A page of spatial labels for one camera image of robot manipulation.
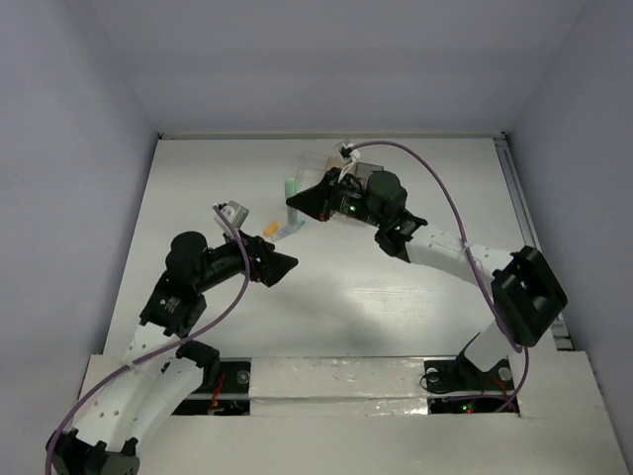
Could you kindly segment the green eraser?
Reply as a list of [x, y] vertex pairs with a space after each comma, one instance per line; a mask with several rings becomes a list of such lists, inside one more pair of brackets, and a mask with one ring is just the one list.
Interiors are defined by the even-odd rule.
[[284, 182], [285, 198], [292, 198], [297, 194], [297, 182], [294, 177], [287, 178]]

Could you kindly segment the blue glue tube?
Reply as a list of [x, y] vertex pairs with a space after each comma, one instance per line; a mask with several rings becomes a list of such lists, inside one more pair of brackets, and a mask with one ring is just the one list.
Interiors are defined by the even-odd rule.
[[286, 238], [294, 234], [295, 232], [296, 232], [296, 229], [294, 227], [289, 227], [289, 226], [284, 227], [273, 236], [273, 240], [274, 241], [281, 240], [283, 238]]

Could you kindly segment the orange eraser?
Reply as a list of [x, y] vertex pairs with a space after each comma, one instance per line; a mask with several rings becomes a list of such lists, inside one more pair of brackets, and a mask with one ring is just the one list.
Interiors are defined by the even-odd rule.
[[279, 228], [278, 223], [277, 222], [272, 222], [264, 229], [263, 234], [266, 237], [272, 237], [273, 235], [276, 234], [278, 228]]

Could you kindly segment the green glue tube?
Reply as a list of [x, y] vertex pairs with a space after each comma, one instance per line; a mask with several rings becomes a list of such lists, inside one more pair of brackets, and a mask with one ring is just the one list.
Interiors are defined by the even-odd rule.
[[286, 210], [288, 226], [295, 231], [298, 230], [305, 223], [305, 220], [300, 216], [299, 212], [291, 206], [287, 205]]

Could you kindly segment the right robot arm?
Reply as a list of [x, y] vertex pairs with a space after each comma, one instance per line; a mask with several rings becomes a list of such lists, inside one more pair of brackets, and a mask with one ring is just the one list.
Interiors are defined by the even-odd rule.
[[481, 386], [510, 351], [535, 346], [568, 305], [539, 249], [495, 249], [441, 231], [407, 209], [407, 190], [392, 172], [377, 171], [360, 182], [332, 168], [317, 185], [286, 203], [320, 222], [339, 214], [371, 225], [386, 255], [479, 288], [494, 320], [456, 358], [455, 375], [465, 387]]

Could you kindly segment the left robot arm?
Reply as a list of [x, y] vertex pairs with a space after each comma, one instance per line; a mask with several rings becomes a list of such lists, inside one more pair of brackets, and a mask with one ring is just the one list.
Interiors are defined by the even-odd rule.
[[262, 237], [235, 232], [211, 248], [198, 232], [175, 237], [119, 369], [89, 390], [46, 444], [47, 474], [136, 474], [139, 456], [195, 392], [223, 383], [217, 349], [194, 327], [205, 292], [241, 275], [272, 287], [298, 265]]

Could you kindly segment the clear plastic container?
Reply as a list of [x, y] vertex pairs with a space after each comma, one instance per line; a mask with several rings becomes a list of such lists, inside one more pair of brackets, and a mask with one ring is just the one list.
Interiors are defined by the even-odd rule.
[[304, 151], [295, 157], [297, 164], [295, 182], [297, 192], [317, 185], [325, 174], [328, 156], [322, 153]]

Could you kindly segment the orange plastic container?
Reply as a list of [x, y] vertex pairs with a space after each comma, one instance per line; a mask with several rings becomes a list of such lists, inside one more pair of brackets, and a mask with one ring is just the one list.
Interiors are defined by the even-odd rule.
[[344, 165], [344, 160], [337, 156], [330, 156], [325, 163], [325, 171], [329, 171], [332, 168], [342, 168]]

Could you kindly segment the dark grey plastic container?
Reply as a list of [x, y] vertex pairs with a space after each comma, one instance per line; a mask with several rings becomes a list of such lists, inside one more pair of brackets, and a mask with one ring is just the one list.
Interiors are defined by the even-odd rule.
[[373, 173], [383, 171], [382, 165], [359, 161], [356, 163], [354, 175], [361, 181], [366, 181]]

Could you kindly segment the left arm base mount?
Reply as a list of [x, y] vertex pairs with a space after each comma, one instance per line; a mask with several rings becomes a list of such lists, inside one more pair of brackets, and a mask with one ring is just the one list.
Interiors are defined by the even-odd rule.
[[223, 360], [215, 385], [202, 386], [173, 411], [173, 416], [248, 416], [250, 359]]

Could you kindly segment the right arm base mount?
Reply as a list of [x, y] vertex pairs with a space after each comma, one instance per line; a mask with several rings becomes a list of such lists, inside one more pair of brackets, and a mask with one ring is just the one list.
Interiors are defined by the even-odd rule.
[[419, 386], [427, 394], [432, 415], [519, 413], [507, 356], [487, 371], [478, 369], [462, 353], [425, 360]]

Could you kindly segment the aluminium rail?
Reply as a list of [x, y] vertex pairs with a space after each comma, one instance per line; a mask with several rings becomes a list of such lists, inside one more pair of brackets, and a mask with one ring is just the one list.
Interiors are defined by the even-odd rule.
[[[527, 245], [540, 249], [539, 238], [530, 215], [506, 137], [501, 136], [494, 138], [494, 145], [522, 238]], [[562, 314], [553, 322], [550, 327], [550, 334], [558, 351], [575, 350], [574, 343]]]

